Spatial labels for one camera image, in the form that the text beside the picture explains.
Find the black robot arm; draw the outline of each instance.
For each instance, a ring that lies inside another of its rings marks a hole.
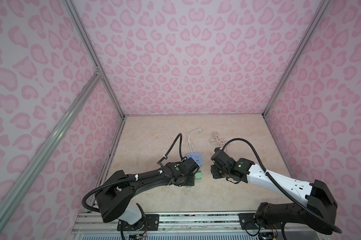
[[[180,138],[179,156],[181,161],[168,162],[163,165],[162,161],[168,158],[167,156],[178,138]],[[199,170],[199,166],[191,157],[182,156],[181,147],[182,134],[179,133],[166,154],[157,162],[160,165],[159,169],[140,174],[125,174],[123,170],[116,171],[102,186],[88,192],[82,199],[82,205],[90,211],[100,212],[105,223],[118,218],[133,225],[133,228],[141,228],[145,222],[142,208],[139,205],[139,208],[129,205],[135,195],[158,186],[194,185],[194,174]],[[99,208],[89,206],[86,202],[93,194]]]
[[[182,162],[168,162],[162,170],[141,174],[124,174],[123,170],[116,171],[104,184],[131,178],[137,180],[115,184],[95,193],[103,222],[111,222],[119,218],[125,212],[130,200],[141,192],[166,185],[194,186],[194,174],[198,170],[198,164],[190,157]],[[140,180],[140,175],[153,175],[153,177]]]

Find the blue power strip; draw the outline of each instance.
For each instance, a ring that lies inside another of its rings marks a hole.
[[[198,164],[198,166],[202,166],[202,157],[199,152],[190,152],[186,155],[188,158],[192,157],[193,160]]]

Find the cable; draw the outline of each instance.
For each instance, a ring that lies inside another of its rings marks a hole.
[[[219,145],[221,145],[221,146],[225,146],[225,145],[226,145],[226,141],[225,141],[224,139],[218,137],[218,133],[217,133],[217,132],[213,132],[213,133],[212,133],[212,137],[210,137],[209,141],[212,142],[212,143],[217,142],[217,143],[218,143]]]
[[[275,179],[271,176],[271,174],[266,170],[265,166],[263,165],[262,161],[260,160],[260,157],[257,153],[257,151],[255,150],[255,148],[251,145],[251,143],[243,138],[233,138],[230,141],[226,142],[226,144],[223,146],[222,151],[225,149],[225,147],[233,141],[243,141],[245,143],[247,143],[250,147],[251,150],[254,152],[255,157],[257,158],[260,167],[262,168],[262,170],[265,172],[266,176],[269,177],[269,179],[271,180],[271,182],[286,196],[288,197],[288,199],[290,199],[293,203],[297,204],[299,207],[303,208],[309,215],[311,215],[312,217],[318,219],[319,221],[321,221],[323,224],[326,224],[327,226],[329,226],[334,232],[336,233],[342,233],[342,230],[335,226],[334,224],[332,224],[331,222],[327,221],[326,219],[322,218],[320,215],[314,213],[313,211],[311,211],[310,209],[308,209],[306,206],[304,206],[302,203],[300,203],[297,199],[295,199],[293,196],[291,196],[288,192],[286,192],[286,190],[283,189],[283,187],[281,187],[278,182],[275,181]]]
[[[123,234],[123,225],[124,225],[124,221],[120,220],[120,237],[122,237],[122,240],[126,240]]]
[[[247,224],[248,223],[251,223],[251,222],[245,222],[245,231],[246,231],[246,233],[247,234],[249,234],[249,232],[247,231]],[[258,235],[258,233],[260,232],[260,226],[258,226],[258,232],[256,233],[256,234],[249,234],[251,237],[255,237],[255,236],[257,236]]]
[[[163,169],[163,164],[162,164],[162,161],[167,159],[167,155],[170,153],[170,151],[172,150],[172,148],[174,147],[175,143],[177,142],[177,140],[179,139],[179,156],[180,156],[180,159],[183,160],[183,156],[182,156],[182,134],[179,133],[178,136],[175,138],[175,140],[172,142],[171,144],[171,147],[168,149],[167,153],[165,155],[163,155],[163,157],[157,161],[157,164],[160,165],[160,170]]]
[[[149,175],[142,175],[142,174],[139,174],[138,175],[138,180],[144,180],[144,179],[148,179],[148,178],[152,178],[152,177],[156,177],[160,174],[160,172],[156,172],[154,174],[149,174]],[[127,177],[125,179],[120,179],[120,180],[116,180],[114,182],[110,182],[108,184],[104,184],[102,186],[99,186],[91,191],[89,191],[82,199],[82,206],[85,208],[85,209],[88,209],[92,212],[99,212],[99,209],[95,208],[95,207],[92,207],[90,205],[87,204],[87,199],[93,195],[94,193],[96,193],[97,191],[103,189],[103,188],[106,188],[106,187],[110,187],[110,186],[113,186],[113,185],[118,185],[118,184],[121,184],[121,183],[124,183],[124,182],[135,182],[136,180],[136,177],[135,176],[132,176],[132,177]]]
[[[285,225],[286,225],[286,223],[285,222],[283,222],[282,223],[282,226],[281,226],[281,230],[282,230],[282,236],[283,236],[283,239],[284,240],[287,240],[287,238],[286,238],[286,234],[285,234]]]
[[[277,234],[274,236],[274,238],[278,238],[278,230],[277,230],[277,227],[273,224],[273,226],[274,226],[274,229],[275,229],[275,231],[277,232]]]
[[[202,131],[202,128],[198,127],[197,129],[195,129],[194,131],[192,131],[192,132],[190,133],[190,135],[187,133],[187,137],[188,137],[187,142],[189,143],[189,147],[190,147],[190,151],[191,151],[191,152],[193,152],[194,145],[193,145],[192,142],[190,141],[190,137],[191,137],[191,134],[193,134],[193,132],[195,132],[195,131]]]

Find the mounting plate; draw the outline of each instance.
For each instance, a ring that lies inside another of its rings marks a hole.
[[[159,214],[146,214],[146,220],[147,220],[147,231],[158,231],[158,225],[159,225]],[[120,231],[120,224],[118,224],[117,231]],[[128,223],[125,223],[123,226],[123,231],[134,231],[132,226]]]
[[[255,225],[254,223],[254,214],[248,213],[248,214],[238,214],[239,216],[239,222],[241,224],[241,228],[242,230],[258,230],[258,226]],[[276,223],[275,227],[277,229],[281,228],[281,224],[280,223]],[[268,225],[266,227],[266,229],[271,229],[271,225]]]

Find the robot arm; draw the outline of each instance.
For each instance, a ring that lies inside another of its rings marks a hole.
[[[262,168],[253,161],[240,158],[236,162],[219,148],[216,148],[216,152],[211,157],[211,160],[215,163],[212,165],[212,172],[215,170],[213,173],[214,178],[232,178],[237,182],[252,183],[284,195],[274,183],[271,182],[270,178],[266,176]],[[312,190],[309,182],[286,177],[273,171],[268,172],[291,196],[302,204],[307,204],[308,200],[306,199],[306,195],[310,195]]]
[[[286,195],[273,183],[272,178],[287,194],[300,203],[261,203],[254,216],[255,223],[259,227],[266,228],[276,223],[291,222],[306,224],[315,231],[327,235],[334,231],[331,226],[324,224],[318,217],[307,212],[309,209],[327,222],[334,224],[338,205],[324,182],[319,180],[315,180],[314,183],[299,181],[266,170],[271,176],[270,178],[260,165],[245,158],[235,161],[221,148],[215,149],[215,154],[211,160],[214,163],[211,166],[214,179],[226,178],[227,181],[233,179],[236,181],[233,182],[235,184],[239,182],[252,183]]]
[[[168,162],[162,170],[141,174],[124,174],[123,170],[116,171],[105,184],[128,178],[136,178],[136,181],[115,184],[95,193],[103,222],[111,222],[118,218],[130,225],[135,224],[141,218],[139,211],[133,209],[135,206],[129,205],[135,195],[159,186],[194,186],[194,174],[198,170],[198,164],[190,157],[182,162]],[[156,176],[140,180],[140,175]]]
[[[168,162],[165,166],[162,161],[179,141],[179,156],[181,161]],[[194,175],[199,170],[198,164],[193,158],[183,157],[181,152],[182,134],[173,141],[166,154],[157,162],[160,168],[141,174],[125,174],[123,170],[116,171],[107,181],[90,192],[82,199],[82,205],[93,212],[100,212],[103,222],[111,222],[115,219],[126,221],[134,230],[142,228],[146,221],[145,214],[139,204],[130,204],[130,200],[137,194],[149,189],[165,186],[194,186]],[[87,204],[87,199],[95,195],[98,209]]]

